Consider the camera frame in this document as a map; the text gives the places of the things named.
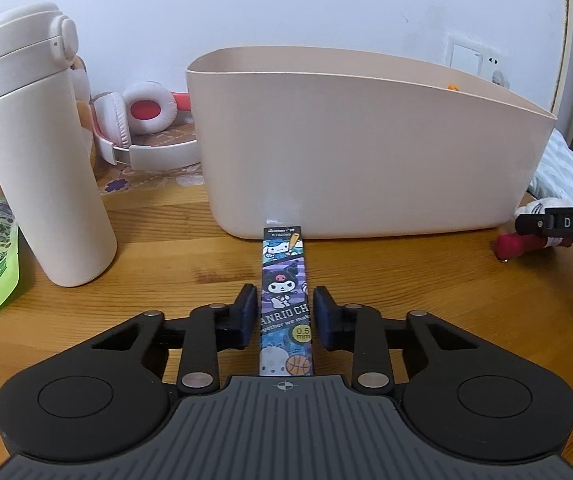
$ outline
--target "storage bin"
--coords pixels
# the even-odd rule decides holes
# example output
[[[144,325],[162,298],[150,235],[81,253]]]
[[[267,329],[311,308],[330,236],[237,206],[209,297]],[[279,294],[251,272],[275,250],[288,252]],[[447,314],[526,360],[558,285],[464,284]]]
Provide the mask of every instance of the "storage bin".
[[[213,215],[242,238],[280,224],[307,238],[499,225],[555,123],[478,77],[369,52],[226,48],[186,79]]]

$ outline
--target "red object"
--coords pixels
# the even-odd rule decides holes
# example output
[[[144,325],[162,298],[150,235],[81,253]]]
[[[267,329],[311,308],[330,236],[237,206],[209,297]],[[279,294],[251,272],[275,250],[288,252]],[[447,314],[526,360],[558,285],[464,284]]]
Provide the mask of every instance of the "red object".
[[[176,104],[178,105],[178,111],[180,112],[190,112],[191,111],[191,100],[188,94],[180,94],[176,92],[171,92]],[[155,101],[143,100],[136,101],[131,105],[131,115],[136,119],[141,121],[146,121],[149,119],[156,118],[160,115],[162,109],[160,105]]]
[[[499,260],[510,260],[524,253],[546,247],[547,241],[547,238],[537,235],[519,235],[518,233],[499,235],[493,252]],[[570,247],[572,243],[572,238],[564,238],[560,245],[562,247]]]
[[[188,94],[179,94],[176,92],[171,92],[175,102],[178,105],[178,111],[180,112],[190,112],[191,111],[191,99]]]
[[[154,119],[162,109],[155,101],[136,101],[131,105],[131,115],[141,121]]]

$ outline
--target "kuromi character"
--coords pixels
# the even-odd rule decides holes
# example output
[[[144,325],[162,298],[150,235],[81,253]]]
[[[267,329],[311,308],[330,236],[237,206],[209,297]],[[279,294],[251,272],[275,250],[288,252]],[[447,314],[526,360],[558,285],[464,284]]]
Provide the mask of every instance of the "kuromi character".
[[[283,270],[265,270],[262,274],[262,289],[268,293],[273,308],[289,306],[289,292],[297,286],[297,264]]]

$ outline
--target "red ear cushion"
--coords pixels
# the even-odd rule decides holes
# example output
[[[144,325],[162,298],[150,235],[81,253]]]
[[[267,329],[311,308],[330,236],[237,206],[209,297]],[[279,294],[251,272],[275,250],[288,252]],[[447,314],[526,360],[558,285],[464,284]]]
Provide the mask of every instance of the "red ear cushion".
[[[161,111],[162,108],[155,101],[136,101],[129,108],[131,115],[140,121],[156,118]]]
[[[93,102],[100,132],[120,148],[131,147],[124,99],[117,92],[103,95]]]
[[[159,83],[145,81],[136,83],[122,92],[126,106],[128,126],[132,135],[156,134],[168,128],[178,115],[178,105],[173,94]],[[132,106],[141,101],[153,101],[160,113],[150,119],[139,119],[132,113]]]

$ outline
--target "white thermos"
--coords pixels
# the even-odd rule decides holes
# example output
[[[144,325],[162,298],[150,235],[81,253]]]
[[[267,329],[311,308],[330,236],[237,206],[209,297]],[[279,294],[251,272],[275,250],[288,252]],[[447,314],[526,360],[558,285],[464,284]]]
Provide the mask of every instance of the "white thermos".
[[[77,49],[73,20],[54,4],[0,14],[0,185],[44,272],[62,286],[90,282],[117,248],[67,71]]]

